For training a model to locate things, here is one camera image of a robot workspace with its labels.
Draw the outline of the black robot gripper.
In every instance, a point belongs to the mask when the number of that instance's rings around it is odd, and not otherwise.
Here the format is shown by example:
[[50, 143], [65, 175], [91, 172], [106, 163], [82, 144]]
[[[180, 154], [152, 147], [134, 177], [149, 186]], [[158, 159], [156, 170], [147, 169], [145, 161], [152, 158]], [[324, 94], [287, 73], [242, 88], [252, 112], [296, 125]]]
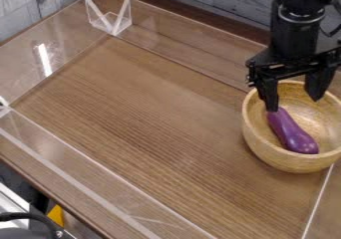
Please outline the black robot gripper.
[[325, 95], [341, 67], [339, 26], [325, 32], [321, 23], [329, 1], [275, 0], [271, 15], [271, 44], [246, 61], [248, 84], [257, 87], [269, 112], [279, 111], [279, 81], [305, 76], [305, 92], [317, 102]]

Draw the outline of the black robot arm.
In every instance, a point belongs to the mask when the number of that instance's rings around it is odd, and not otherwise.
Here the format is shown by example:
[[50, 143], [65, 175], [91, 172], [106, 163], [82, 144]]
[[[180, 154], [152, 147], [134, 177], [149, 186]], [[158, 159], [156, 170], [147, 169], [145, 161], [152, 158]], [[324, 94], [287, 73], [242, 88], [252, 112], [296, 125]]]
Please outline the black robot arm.
[[304, 90], [317, 101], [341, 67], [341, 25], [331, 32], [321, 28], [329, 6], [341, 13], [340, 0], [273, 0], [271, 43], [245, 63], [248, 84], [271, 112], [279, 110], [280, 81], [303, 76]]

